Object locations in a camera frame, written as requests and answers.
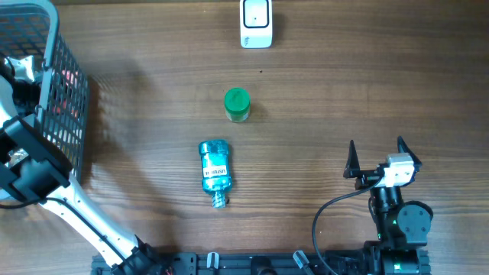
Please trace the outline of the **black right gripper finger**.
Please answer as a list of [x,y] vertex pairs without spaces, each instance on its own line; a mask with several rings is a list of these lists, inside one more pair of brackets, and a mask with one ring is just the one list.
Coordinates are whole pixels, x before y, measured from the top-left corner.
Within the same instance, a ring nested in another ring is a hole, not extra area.
[[361,169],[355,143],[353,140],[350,140],[348,147],[348,159],[345,165],[345,172],[359,172],[360,170]]
[[399,153],[406,153],[409,154],[410,157],[413,160],[413,165],[415,168],[421,168],[422,167],[422,162],[419,160],[419,158],[410,150],[410,148],[407,146],[406,142],[401,136],[397,137],[397,149]]

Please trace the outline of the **teal Listerine mouthwash bottle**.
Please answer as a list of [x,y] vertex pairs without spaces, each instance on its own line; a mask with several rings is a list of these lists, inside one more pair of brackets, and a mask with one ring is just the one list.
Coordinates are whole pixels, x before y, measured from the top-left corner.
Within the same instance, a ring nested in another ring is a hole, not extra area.
[[226,193],[232,189],[228,142],[203,141],[199,144],[199,155],[202,164],[202,189],[211,196],[213,208],[225,208]]

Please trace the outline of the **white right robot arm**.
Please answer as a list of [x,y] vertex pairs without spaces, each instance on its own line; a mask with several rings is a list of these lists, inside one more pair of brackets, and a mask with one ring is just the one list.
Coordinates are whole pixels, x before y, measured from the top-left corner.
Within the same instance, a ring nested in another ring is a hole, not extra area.
[[396,154],[389,154],[373,170],[360,168],[355,143],[349,144],[343,177],[355,179],[357,191],[370,193],[368,208],[377,230],[377,240],[362,249],[365,274],[430,274],[429,255],[423,247],[431,229],[433,210],[420,201],[403,200],[401,189],[415,181],[422,162],[402,137]]

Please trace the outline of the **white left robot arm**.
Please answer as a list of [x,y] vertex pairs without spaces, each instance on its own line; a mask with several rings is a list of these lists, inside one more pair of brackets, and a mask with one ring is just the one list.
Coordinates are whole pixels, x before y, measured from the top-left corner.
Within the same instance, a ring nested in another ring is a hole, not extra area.
[[38,204],[80,233],[112,274],[163,274],[149,244],[111,220],[83,191],[63,152],[18,116],[13,103],[15,67],[1,58],[1,193],[14,209]]

